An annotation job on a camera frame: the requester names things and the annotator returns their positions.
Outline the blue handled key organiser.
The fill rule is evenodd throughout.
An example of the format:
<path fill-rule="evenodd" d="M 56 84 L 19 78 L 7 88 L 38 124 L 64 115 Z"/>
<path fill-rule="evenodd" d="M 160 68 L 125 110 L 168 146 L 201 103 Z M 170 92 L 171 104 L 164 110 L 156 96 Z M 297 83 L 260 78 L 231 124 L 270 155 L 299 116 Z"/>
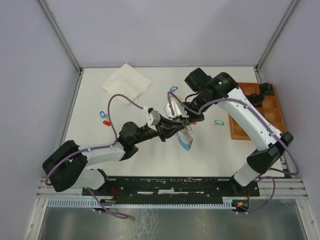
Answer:
<path fill-rule="evenodd" d="M 190 151 L 192 144 L 193 144 L 193 138 L 192 138 L 192 127 L 188 125 L 184 129 L 180 130 L 176 135 L 178 138 L 179 144 L 186 150 Z"/>

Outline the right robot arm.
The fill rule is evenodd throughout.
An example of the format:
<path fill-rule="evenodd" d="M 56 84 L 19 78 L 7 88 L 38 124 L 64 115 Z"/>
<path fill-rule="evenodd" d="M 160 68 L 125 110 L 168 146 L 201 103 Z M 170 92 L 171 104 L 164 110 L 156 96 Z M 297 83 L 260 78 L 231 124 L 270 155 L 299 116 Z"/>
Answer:
<path fill-rule="evenodd" d="M 281 132 L 266 120 L 228 73 L 221 72 L 211 77 L 197 68 L 184 81 L 198 94 L 187 103 L 190 112 L 202 114 L 211 105 L 217 104 L 239 124 L 256 147 L 230 179 L 231 193 L 240 196 L 247 191 L 250 182 L 265 174 L 288 151 L 294 137 L 288 131 Z"/>

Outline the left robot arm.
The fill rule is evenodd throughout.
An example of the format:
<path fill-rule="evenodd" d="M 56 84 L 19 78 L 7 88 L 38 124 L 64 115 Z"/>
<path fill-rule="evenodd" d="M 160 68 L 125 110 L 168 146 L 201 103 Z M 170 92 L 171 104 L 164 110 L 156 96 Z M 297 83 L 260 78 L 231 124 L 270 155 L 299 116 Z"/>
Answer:
<path fill-rule="evenodd" d="M 168 119 L 162 119 L 155 128 L 147 124 L 139 127 L 129 121 L 122 126 L 113 143 L 82 148 L 74 140 L 68 140 L 43 162 L 45 184 L 52 186 L 56 192 L 83 187 L 95 190 L 99 195 L 106 195 L 111 189 L 111 183 L 106 173 L 102 169 L 93 169 L 93 165 L 127 160 L 139 150 L 137 144 L 153 138 L 165 142 L 184 127 L 181 122 Z"/>

